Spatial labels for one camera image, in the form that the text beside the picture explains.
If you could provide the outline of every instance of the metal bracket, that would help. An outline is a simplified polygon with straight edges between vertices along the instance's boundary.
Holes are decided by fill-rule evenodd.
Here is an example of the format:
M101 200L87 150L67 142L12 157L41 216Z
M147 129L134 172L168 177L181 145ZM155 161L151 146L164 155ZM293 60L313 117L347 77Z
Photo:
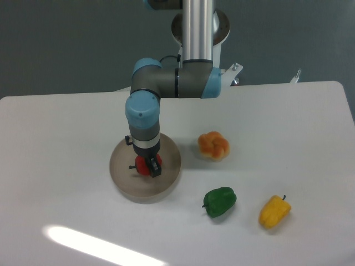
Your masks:
M229 69L221 69L222 72L222 88L229 87L235 81L235 78L242 71L243 66L234 63Z

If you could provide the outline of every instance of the silver metal tube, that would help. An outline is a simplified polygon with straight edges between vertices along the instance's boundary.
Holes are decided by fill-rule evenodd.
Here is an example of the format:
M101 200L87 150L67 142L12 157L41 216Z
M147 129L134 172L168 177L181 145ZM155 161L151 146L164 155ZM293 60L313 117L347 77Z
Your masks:
M182 9L183 60L212 60L214 1L184 0Z

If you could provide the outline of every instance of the bell pepper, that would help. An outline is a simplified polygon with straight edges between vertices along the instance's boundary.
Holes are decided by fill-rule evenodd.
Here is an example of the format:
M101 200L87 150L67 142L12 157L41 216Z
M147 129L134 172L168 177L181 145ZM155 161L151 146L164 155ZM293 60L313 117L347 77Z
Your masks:
M207 214L211 218L222 215L230 209L237 200L237 196L230 187L221 187L211 190L205 195L204 205Z
M159 154L156 155L156 158L158 159L158 163L161 165L162 160L159 156ZM136 169L137 172L143 176L148 176L150 175L149 168L147 167L145 163L145 159L142 156L137 156L134 161L134 166L129 166L130 169Z
M260 212L259 223L266 229L270 229L277 225L291 210L291 205L283 198L274 195L265 204Z

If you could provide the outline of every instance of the gray wall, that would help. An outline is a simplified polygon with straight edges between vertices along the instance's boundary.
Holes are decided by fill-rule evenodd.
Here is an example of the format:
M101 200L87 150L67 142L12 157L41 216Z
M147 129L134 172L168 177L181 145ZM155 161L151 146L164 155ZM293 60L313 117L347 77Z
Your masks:
M242 85L343 84L355 116L355 0L217 0L231 22L221 67L242 64ZM176 11L141 0L0 1L0 98L114 91L134 63L176 54ZM166 65L173 66L173 60Z

